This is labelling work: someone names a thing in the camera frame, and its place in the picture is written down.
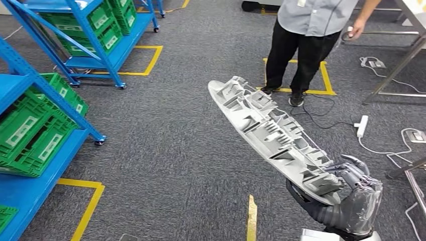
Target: gray shirt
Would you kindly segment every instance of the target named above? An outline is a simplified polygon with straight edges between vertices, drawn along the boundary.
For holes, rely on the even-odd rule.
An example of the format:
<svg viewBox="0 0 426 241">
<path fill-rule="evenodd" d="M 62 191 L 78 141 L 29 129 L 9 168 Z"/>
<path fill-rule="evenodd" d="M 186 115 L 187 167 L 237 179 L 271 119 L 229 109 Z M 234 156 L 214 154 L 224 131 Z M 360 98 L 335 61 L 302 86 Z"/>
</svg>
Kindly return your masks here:
<svg viewBox="0 0 426 241">
<path fill-rule="evenodd" d="M 325 36 L 343 29 L 358 0 L 284 0 L 278 22 L 305 36 Z"/>
</svg>

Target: person's hand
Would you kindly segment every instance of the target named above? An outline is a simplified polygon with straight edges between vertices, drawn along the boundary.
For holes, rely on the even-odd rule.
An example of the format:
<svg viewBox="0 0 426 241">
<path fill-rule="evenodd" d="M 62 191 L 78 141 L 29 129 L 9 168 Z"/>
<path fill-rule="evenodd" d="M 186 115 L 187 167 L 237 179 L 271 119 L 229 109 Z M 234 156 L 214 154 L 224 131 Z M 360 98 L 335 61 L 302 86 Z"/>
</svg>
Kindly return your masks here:
<svg viewBox="0 0 426 241">
<path fill-rule="evenodd" d="M 357 40 L 364 31 L 365 21 L 357 19 L 354 22 L 353 30 L 348 34 L 349 40 Z"/>
</svg>

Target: white label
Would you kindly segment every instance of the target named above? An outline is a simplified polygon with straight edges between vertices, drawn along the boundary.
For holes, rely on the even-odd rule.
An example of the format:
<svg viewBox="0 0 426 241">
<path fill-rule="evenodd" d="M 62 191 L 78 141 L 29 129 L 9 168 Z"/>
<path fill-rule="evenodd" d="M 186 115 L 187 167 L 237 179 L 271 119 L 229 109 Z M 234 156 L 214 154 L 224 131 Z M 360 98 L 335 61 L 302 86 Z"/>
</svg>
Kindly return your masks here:
<svg viewBox="0 0 426 241">
<path fill-rule="evenodd" d="M 6 143 L 11 145 L 12 147 L 16 146 L 16 144 L 25 136 L 25 134 L 35 125 L 35 123 L 39 119 L 29 116 L 25 122 L 19 127 L 9 139 L 7 139 Z"/>
<path fill-rule="evenodd" d="M 87 50 L 88 51 L 90 51 L 90 52 L 93 52 L 93 53 L 95 53 L 96 52 L 96 50 L 94 49 L 94 48 L 92 48 L 92 47 L 86 47 L 87 48 Z M 76 47 L 76 46 L 71 46 L 71 50 L 72 51 L 80 51 L 80 52 L 83 52 L 83 50 L 81 50 L 81 49 L 79 49 L 78 47 Z"/>
<path fill-rule="evenodd" d="M 83 31 L 83 29 L 81 28 L 81 26 L 60 25 L 60 24 L 57 24 L 56 27 L 59 28 L 60 30 Z"/>
<path fill-rule="evenodd" d="M 108 43 L 105 44 L 106 49 L 110 49 L 114 43 L 116 43 L 118 40 L 118 38 L 114 35 L 109 41 Z"/>
<path fill-rule="evenodd" d="M 62 137 L 63 135 L 55 134 L 53 138 L 50 140 L 49 144 L 46 146 L 46 148 L 39 155 L 39 159 L 42 161 L 45 161 L 53 152 L 53 149 L 55 148 L 55 146 L 57 146 L 58 143 L 61 141 Z"/>
<path fill-rule="evenodd" d="M 59 94 L 65 98 L 66 94 L 67 94 L 68 90 L 64 87 L 61 88 L 61 91 L 59 92 Z"/>
<path fill-rule="evenodd" d="M 305 7 L 305 4 L 306 4 L 306 0 L 298 0 L 297 1 L 297 5 L 299 6 L 299 7 Z"/>
<path fill-rule="evenodd" d="M 81 113 L 81 111 L 83 110 L 83 105 L 78 104 L 78 105 L 77 105 L 77 108 L 75 108 L 75 110 L 76 110 L 78 113 Z"/>
<path fill-rule="evenodd" d="M 130 18 L 127 20 L 129 27 L 131 27 L 133 25 L 134 21 L 135 21 L 135 17 L 133 15 L 131 15 Z"/>
<path fill-rule="evenodd" d="M 0 172 L 12 172 L 12 169 L 6 167 L 0 167 Z"/>
<path fill-rule="evenodd" d="M 94 27 L 96 29 L 102 27 L 102 24 L 104 24 L 106 21 L 108 21 L 108 17 L 106 15 L 103 15 L 102 18 L 100 18 L 95 24 Z"/>
</svg>

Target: caster wheel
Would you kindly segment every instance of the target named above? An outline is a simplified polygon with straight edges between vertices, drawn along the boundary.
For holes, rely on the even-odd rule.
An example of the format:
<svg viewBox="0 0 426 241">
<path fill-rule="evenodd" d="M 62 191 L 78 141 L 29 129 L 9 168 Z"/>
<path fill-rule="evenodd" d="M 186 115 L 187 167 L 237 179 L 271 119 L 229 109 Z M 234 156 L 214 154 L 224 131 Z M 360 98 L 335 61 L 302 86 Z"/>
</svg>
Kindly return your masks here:
<svg viewBox="0 0 426 241">
<path fill-rule="evenodd" d="M 252 12 L 256 8 L 258 8 L 258 6 L 259 6 L 259 3 L 257 3 L 257 2 L 250 2 L 250 1 L 243 1 L 243 3 L 241 4 L 241 8 L 245 12 Z"/>
</svg>

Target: black shoe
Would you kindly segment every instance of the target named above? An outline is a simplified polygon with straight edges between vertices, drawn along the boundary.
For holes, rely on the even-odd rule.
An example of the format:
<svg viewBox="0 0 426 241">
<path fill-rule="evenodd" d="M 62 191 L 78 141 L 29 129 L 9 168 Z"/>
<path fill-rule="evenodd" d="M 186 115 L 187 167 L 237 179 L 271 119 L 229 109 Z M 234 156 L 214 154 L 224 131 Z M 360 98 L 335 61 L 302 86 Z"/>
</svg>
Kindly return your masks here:
<svg viewBox="0 0 426 241">
<path fill-rule="evenodd" d="M 303 105 L 303 98 L 305 94 L 304 93 L 292 93 L 290 95 L 290 98 L 288 99 L 288 103 L 292 107 L 300 107 Z"/>
<path fill-rule="evenodd" d="M 265 87 L 261 88 L 260 90 L 263 91 L 265 94 L 270 95 L 270 94 L 272 94 L 272 92 L 274 90 L 276 90 L 276 88 L 265 86 Z"/>
</svg>

